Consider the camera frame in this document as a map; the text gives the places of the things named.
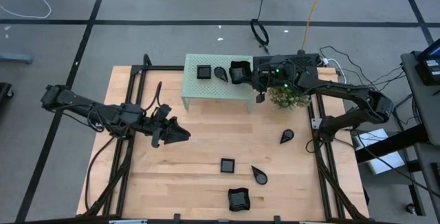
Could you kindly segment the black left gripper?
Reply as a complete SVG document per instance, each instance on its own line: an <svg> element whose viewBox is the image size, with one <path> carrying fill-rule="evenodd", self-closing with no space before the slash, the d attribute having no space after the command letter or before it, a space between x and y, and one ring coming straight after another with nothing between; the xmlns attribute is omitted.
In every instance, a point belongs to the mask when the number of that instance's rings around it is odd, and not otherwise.
<svg viewBox="0 0 440 224"><path fill-rule="evenodd" d="M137 131L145 135L152 135L151 146L158 148L159 141L163 140L164 144L175 142L184 142L189 140L191 134L182 128L177 121L177 117L173 116L169 120L168 114L171 112L169 105L159 105L155 107L154 112L149 117L143 117L137 124Z"/></svg>

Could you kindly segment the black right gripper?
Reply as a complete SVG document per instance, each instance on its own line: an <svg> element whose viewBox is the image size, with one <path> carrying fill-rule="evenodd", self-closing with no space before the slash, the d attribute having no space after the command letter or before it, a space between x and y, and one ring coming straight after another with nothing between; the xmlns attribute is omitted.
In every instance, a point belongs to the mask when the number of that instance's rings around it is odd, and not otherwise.
<svg viewBox="0 0 440 224"><path fill-rule="evenodd" d="M299 68L286 56L273 56L253 70L253 88L267 90L271 87L294 87ZM265 93L256 96L256 103L265 101Z"/></svg>

